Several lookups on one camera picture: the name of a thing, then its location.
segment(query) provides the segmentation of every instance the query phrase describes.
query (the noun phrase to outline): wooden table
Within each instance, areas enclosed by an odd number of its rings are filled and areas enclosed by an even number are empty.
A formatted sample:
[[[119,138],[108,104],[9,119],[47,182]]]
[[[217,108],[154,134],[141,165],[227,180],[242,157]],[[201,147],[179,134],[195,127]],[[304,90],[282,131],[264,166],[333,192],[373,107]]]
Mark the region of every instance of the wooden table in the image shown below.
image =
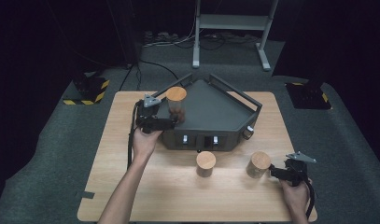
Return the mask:
[[[128,133],[134,103],[143,91],[117,92],[88,179],[77,216],[97,221],[108,199],[126,172]],[[253,179],[246,166],[255,151],[267,153],[272,164],[284,168],[292,153],[285,123],[274,95],[246,92],[263,104],[255,133],[230,152],[213,152],[217,158],[213,174],[196,174],[196,156],[191,150],[169,150],[161,141],[148,162],[138,188],[131,221],[226,222],[290,221],[278,180],[269,173]],[[310,220],[317,219],[314,209]]]

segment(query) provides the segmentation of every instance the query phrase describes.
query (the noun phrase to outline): wooden cylinder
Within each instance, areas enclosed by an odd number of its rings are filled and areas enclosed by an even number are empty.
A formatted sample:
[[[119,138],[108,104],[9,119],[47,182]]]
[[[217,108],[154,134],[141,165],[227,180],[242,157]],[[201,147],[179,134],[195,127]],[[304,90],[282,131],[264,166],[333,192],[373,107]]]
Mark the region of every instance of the wooden cylinder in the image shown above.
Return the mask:
[[[261,178],[270,166],[271,158],[266,153],[257,151],[251,156],[246,171],[252,178]]]
[[[196,157],[196,163],[196,173],[201,177],[208,177],[213,173],[213,167],[216,164],[216,157],[209,151],[203,151]]]
[[[171,87],[166,91],[166,98],[169,101],[180,102],[187,96],[186,89],[182,87]]]
[[[186,111],[183,106],[187,96],[186,89],[182,87],[171,87],[166,91],[166,99],[169,105],[169,113],[179,122],[184,122]]]

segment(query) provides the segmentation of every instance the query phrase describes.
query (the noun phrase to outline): human hand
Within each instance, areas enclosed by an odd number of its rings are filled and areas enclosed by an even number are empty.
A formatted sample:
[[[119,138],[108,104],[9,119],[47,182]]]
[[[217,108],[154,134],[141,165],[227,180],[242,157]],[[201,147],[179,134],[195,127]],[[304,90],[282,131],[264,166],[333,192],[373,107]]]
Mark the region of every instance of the human hand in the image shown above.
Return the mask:
[[[294,223],[308,223],[305,213],[309,201],[309,188],[305,182],[302,181],[298,186],[292,187],[286,180],[279,179],[279,181]]]
[[[134,131],[134,160],[148,160],[162,131],[143,133],[140,128]]]

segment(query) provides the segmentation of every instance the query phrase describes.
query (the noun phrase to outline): metal stand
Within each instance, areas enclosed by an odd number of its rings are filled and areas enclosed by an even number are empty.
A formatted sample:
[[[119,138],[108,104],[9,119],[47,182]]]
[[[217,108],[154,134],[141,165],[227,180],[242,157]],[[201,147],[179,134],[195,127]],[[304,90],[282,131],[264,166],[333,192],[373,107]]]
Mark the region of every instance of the metal stand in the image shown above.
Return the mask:
[[[236,15],[211,15],[201,14],[201,0],[197,0],[196,20],[195,20],[195,44],[193,46],[192,67],[200,66],[200,29],[230,29],[230,30],[261,30],[263,31],[261,42],[256,44],[257,52],[260,55],[262,68],[270,71],[271,66],[265,55],[264,47],[274,20],[278,0],[273,0],[268,16],[236,16]]]

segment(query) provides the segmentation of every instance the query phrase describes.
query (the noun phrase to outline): cable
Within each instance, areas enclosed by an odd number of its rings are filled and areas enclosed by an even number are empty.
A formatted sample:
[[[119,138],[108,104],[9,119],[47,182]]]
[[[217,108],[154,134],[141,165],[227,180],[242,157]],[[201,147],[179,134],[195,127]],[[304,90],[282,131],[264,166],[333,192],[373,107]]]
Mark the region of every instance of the cable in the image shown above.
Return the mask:
[[[113,19],[114,28],[116,29],[116,33],[117,33],[117,36],[118,36],[118,39],[119,39],[119,42],[120,42],[120,49],[122,50],[122,55],[125,55],[125,49],[123,47],[123,44],[122,44],[122,41],[121,41],[121,38],[120,38],[120,32],[118,31],[118,26],[117,26],[116,20],[115,20],[115,18],[113,16],[113,11],[111,9],[111,5],[108,2],[108,0],[106,0],[106,3],[108,5],[108,10],[110,11],[111,18]]]
[[[137,91],[140,91],[140,85],[141,85],[141,78],[142,78],[143,74],[141,73],[141,70],[140,70],[140,67],[139,65],[137,64],[137,72],[136,72],[136,77],[137,77],[137,87],[136,87],[136,90]]]
[[[136,110],[137,107],[139,107],[139,104],[141,104],[142,101],[138,101],[136,104],[134,104],[134,111],[132,112],[132,123],[131,123],[131,130],[129,131],[129,138],[128,138],[128,164],[127,169],[132,164],[132,147],[134,145],[134,131],[136,131],[137,126],[134,127],[134,118],[136,117]]]
[[[150,63],[150,62],[143,61],[143,60],[141,60],[141,59],[140,59],[139,61],[142,62],[142,63],[149,63],[149,64],[154,64],[154,65],[157,65],[157,66],[159,66],[159,67],[162,67],[162,68],[168,70],[170,73],[172,73],[172,75],[178,80],[177,75],[176,75],[172,70],[170,70],[169,68],[167,68],[167,67],[165,67],[165,66],[163,66],[163,65],[161,65],[161,64],[158,64],[158,63]]]
[[[159,47],[163,47],[163,46],[172,46],[172,45],[176,45],[176,44],[180,44],[180,43],[183,43],[185,41],[188,41],[192,38],[194,38],[194,35],[192,35],[192,32],[193,32],[193,29],[195,27],[195,23],[196,23],[196,2],[195,2],[195,11],[193,13],[193,22],[192,22],[192,27],[190,29],[190,33],[187,35],[186,38],[184,38],[183,40],[180,40],[178,42],[165,42],[165,43],[157,43],[157,44],[148,44],[148,45],[145,45],[143,46],[144,48],[147,48],[147,47],[152,47],[152,46],[159,46]]]
[[[310,202],[308,205],[308,209],[306,210],[306,217],[309,218],[311,216],[312,209],[315,205],[315,190],[314,190],[313,186],[311,185],[311,183],[309,182],[309,179],[307,177],[306,177],[306,179],[304,179],[304,182],[305,182],[306,186],[308,186],[308,188],[309,188],[309,195],[310,195]]]
[[[63,36],[63,39],[64,39],[64,42],[65,42],[66,46],[67,46],[70,50],[72,50],[74,53],[76,53],[76,55],[80,56],[81,58],[83,58],[83,59],[85,59],[85,60],[87,60],[87,61],[90,61],[90,62],[92,62],[92,63],[96,63],[96,64],[99,64],[99,65],[102,65],[102,66],[104,66],[104,67],[108,67],[108,68],[119,68],[118,66],[112,66],[112,65],[105,64],[105,63],[97,62],[97,61],[95,61],[95,60],[93,60],[93,59],[91,59],[91,58],[89,58],[89,57],[87,57],[87,56],[85,56],[85,55],[79,53],[78,51],[76,51],[76,50],[71,46],[71,44],[70,44],[70,42],[69,42],[69,40],[68,40],[68,38],[67,38],[67,35],[65,34],[65,32],[64,32],[64,30],[63,30],[61,24],[60,24],[59,21],[58,21],[58,18],[56,17],[55,13],[53,12],[52,7],[50,6],[49,1],[48,1],[48,0],[45,0],[45,2],[46,2],[46,4],[47,4],[47,7],[48,7],[48,9],[49,9],[50,14],[52,15],[53,20],[55,21],[56,25],[58,26],[58,29],[59,29],[60,33],[61,33],[62,36]]]
[[[126,78],[128,78],[129,74],[130,74],[130,73],[131,73],[131,71],[132,71],[132,68],[134,68],[134,65],[132,65],[132,66],[129,68],[129,71],[128,71],[128,73],[126,73],[126,76],[125,76],[125,78],[123,79],[122,83],[120,84],[120,89],[119,89],[119,91],[121,91],[121,90],[122,90],[122,86],[123,86],[123,83],[125,83],[125,81],[126,81]]]
[[[224,38],[224,36],[222,36],[222,35],[220,35],[221,36],[221,39],[218,39],[218,41],[219,40],[222,40],[222,43],[220,43],[217,47],[215,47],[215,48],[213,48],[213,49],[208,49],[208,48],[205,48],[205,47],[203,47],[202,45],[199,45],[202,49],[206,49],[206,50],[215,50],[215,49],[219,49],[219,48],[221,48],[222,46],[224,46],[224,44],[225,44],[225,38]]]

